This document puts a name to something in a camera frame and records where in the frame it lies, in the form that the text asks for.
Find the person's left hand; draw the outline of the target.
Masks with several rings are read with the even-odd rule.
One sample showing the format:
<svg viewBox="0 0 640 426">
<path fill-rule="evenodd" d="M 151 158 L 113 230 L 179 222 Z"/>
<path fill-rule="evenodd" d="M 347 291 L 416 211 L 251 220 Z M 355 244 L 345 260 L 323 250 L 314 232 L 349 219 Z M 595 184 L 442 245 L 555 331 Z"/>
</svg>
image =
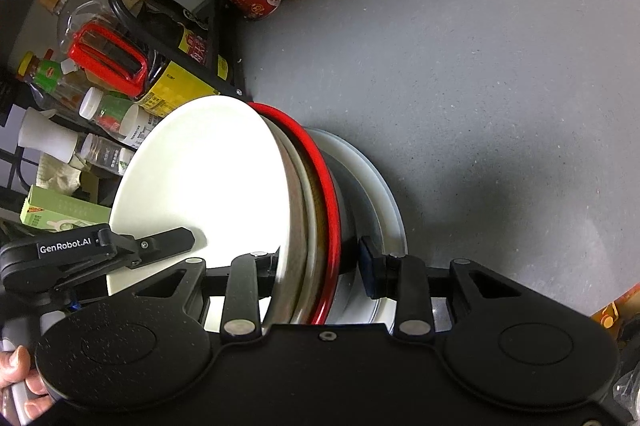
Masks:
<svg viewBox="0 0 640 426">
<path fill-rule="evenodd" d="M 24 346 L 18 346 L 13 351 L 2 351 L 0 363 L 2 389 L 24 383 L 35 394 L 35 398 L 26 400 L 23 406 L 24 413 L 30 420 L 36 420 L 50 409 L 53 399 L 39 372 L 32 368 L 30 354 Z"/>
</svg>

